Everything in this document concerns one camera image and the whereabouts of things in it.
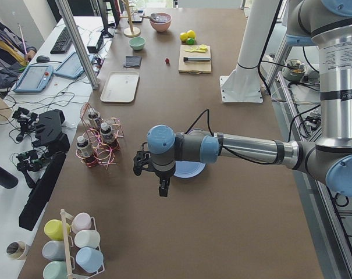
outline white desk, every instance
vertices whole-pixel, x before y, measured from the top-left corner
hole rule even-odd
[[[100,17],[75,17],[77,25],[80,27],[80,34],[82,36],[83,42],[86,44],[89,40],[90,31],[100,31],[102,29],[102,21]],[[51,55],[50,49],[54,45],[59,33],[64,28],[63,20],[58,23],[57,27],[54,28],[53,32],[47,38],[43,46],[37,52],[35,58],[31,63],[35,63],[36,57],[38,55],[46,55],[51,58],[51,60],[63,61],[64,58],[74,51],[74,47],[70,48],[70,51],[67,55]],[[106,49],[109,49],[109,44],[111,42],[104,42],[105,47],[102,48],[100,52],[101,56],[104,57],[106,54]],[[44,100],[48,97],[56,96],[56,94],[64,89],[72,80],[68,80],[60,77],[53,77],[49,85],[43,92],[39,94],[17,94],[10,92],[9,95],[15,98],[17,105],[14,107],[14,110],[18,106],[27,108],[35,113],[42,113],[45,111],[44,108],[41,108],[39,103],[29,103],[29,102],[39,102],[42,101],[44,104],[51,102],[51,99]],[[75,97],[72,99],[73,103],[69,103],[67,107],[60,107],[58,105],[51,105],[50,109],[60,109],[65,115],[66,121],[63,123],[63,132],[67,134],[70,143],[74,139],[76,130],[80,119],[79,113],[80,108],[83,103],[87,102],[89,96],[92,92],[91,85],[87,83],[87,78],[84,78],[74,84],[69,88],[69,92],[73,92]],[[65,105],[67,101],[71,98],[70,93],[65,93],[64,95],[56,97],[54,101],[58,101],[58,104]],[[9,106],[13,105],[11,97],[7,96],[5,98],[6,103]],[[0,166],[15,175],[19,179],[19,183],[13,189],[5,189],[0,186],[0,278],[14,279],[18,277],[18,274],[24,264],[24,260],[10,260],[6,255],[6,247],[15,241],[25,241],[29,245],[32,244],[35,237],[36,231],[38,229],[39,223],[36,224],[33,231],[27,231],[23,228],[20,228],[18,225],[18,217],[22,212],[25,204],[28,200],[28,195],[31,189],[27,186],[24,176],[21,172],[16,170],[16,167],[11,163],[9,157],[12,153],[17,152],[21,153],[24,151],[29,151],[32,149],[31,142],[35,139],[32,137],[25,137],[24,140],[15,144],[8,136],[8,133],[14,129],[10,124],[5,124],[0,126]],[[17,131],[11,133],[12,137],[18,135]],[[35,180],[41,177],[42,172],[38,173],[29,172],[31,177]]]

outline black cylinder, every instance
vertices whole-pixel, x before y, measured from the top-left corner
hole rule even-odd
[[[18,178],[0,167],[0,185],[6,189],[11,189],[14,188],[17,184]]]

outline green bowl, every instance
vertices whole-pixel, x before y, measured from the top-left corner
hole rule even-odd
[[[129,45],[134,51],[140,51],[144,48],[146,40],[142,37],[136,37],[129,41]]]

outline computer mouse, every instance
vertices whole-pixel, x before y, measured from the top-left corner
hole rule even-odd
[[[50,61],[50,58],[45,55],[40,55],[36,58],[37,63],[45,63],[45,62],[49,62],[49,61]]]

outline keyboard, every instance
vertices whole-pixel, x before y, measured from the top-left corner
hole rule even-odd
[[[63,28],[62,32],[58,36],[52,50],[50,51],[51,54],[59,54],[59,53],[66,53],[72,44],[72,40],[70,37],[67,28]]]

